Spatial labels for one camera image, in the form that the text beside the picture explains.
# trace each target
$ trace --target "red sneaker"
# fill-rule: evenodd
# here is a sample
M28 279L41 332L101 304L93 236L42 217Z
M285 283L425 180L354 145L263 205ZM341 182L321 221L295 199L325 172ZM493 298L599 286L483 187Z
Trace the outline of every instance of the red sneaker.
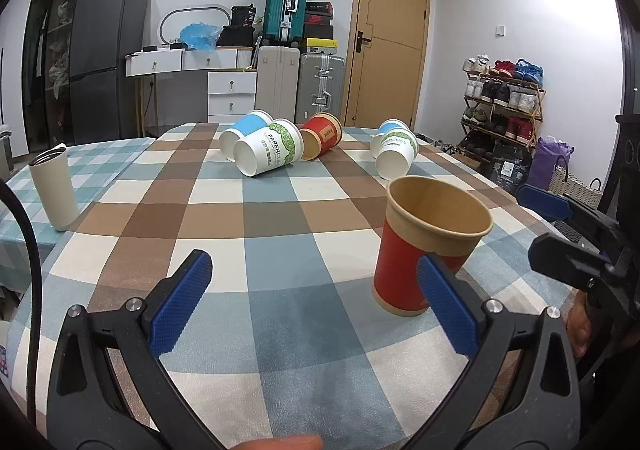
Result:
M517 140L521 143L528 143L533 136L533 125L529 119L520 120L520 129L518 130Z
M520 121L521 119L519 117L510 117L507 123L507 131L504 133L505 136L516 139L518 130L520 129Z
M513 73L516 70L516 66L513 62L501 62L498 60L495 62L495 67L489 69L489 74L494 76L506 76L507 78L513 78Z

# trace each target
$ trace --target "red paper cup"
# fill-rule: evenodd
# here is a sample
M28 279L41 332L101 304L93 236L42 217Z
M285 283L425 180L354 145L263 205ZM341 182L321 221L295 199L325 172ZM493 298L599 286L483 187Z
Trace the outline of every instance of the red paper cup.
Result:
M436 253L457 273L494 221L476 197L437 179L400 177L386 197L373 295L390 313L416 316L429 307L415 274L418 259Z
M310 161L340 143L342 126L332 114L320 112L300 128L300 133L304 143L302 159Z

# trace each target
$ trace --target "blue gripper pad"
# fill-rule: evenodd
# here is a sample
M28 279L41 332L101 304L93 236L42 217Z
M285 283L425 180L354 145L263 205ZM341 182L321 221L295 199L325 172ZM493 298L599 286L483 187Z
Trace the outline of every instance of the blue gripper pad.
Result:
M550 194L531 185L522 185L518 188L516 200L522 207L535 211L550 222L564 221L574 214L569 201L564 197Z
M473 358L480 347L478 323L429 255L416 268L418 286L458 354Z
M146 330L152 354L169 353L211 282L213 263L208 253L194 249L171 278L158 283L147 297Z

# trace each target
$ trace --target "teal suitcase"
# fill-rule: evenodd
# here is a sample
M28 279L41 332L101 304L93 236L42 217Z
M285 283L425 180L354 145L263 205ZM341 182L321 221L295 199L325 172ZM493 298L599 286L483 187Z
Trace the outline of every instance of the teal suitcase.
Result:
M306 0L267 0L262 32L263 45L298 47L305 23Z

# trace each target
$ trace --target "white paper cup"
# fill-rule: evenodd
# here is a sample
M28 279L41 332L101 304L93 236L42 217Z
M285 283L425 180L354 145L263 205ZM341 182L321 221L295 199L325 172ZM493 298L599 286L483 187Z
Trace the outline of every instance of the white paper cup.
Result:
M65 144L35 157L29 163L29 171L51 226L66 231L80 210L71 184Z
M253 177L297 161L302 156L302 145L300 130L287 119L276 119L237 140L234 159L244 175Z
M260 128L264 128L272 122L273 118L264 110L252 110L220 134L220 151L222 155L233 161L236 141L254 133L256 130L260 130Z
M406 128L407 130L409 130L409 127L399 119L387 119L382 125L380 125L378 133L371 138L371 143L369 143L369 149L371 150L373 159L378 157L378 152L380 151L380 143L382 143L382 138L384 137L385 133L387 133L389 130L393 130L394 128Z
M411 163L418 155L418 140L406 128L387 131L380 142L376 159L378 174L387 181L393 181L407 174Z

